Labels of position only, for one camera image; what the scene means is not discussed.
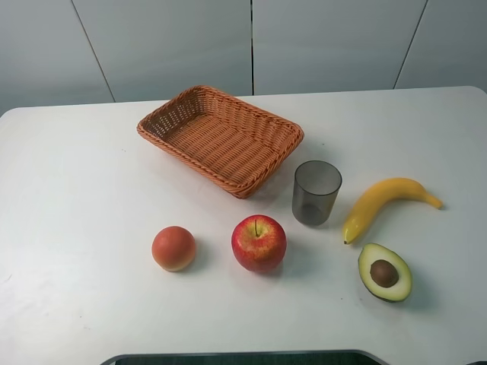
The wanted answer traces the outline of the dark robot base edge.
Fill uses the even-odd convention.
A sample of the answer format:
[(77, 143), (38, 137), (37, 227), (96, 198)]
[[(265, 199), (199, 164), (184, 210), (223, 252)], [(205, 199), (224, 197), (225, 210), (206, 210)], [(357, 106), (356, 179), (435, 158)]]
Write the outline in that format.
[(385, 364), (370, 354), (357, 351), (256, 352), (229, 354), (123, 355), (103, 364), (208, 365), (208, 364)]

